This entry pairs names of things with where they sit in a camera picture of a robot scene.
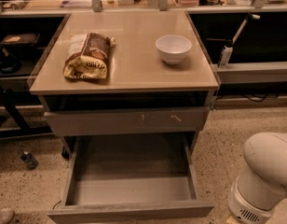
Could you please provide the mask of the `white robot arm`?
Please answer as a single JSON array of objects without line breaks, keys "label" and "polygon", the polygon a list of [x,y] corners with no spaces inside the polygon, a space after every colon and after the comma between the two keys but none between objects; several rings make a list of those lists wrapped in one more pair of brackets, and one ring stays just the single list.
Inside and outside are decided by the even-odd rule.
[{"label": "white robot arm", "polygon": [[266,224],[287,198],[287,133],[256,133],[243,149],[245,169],[228,195],[227,224]]}]

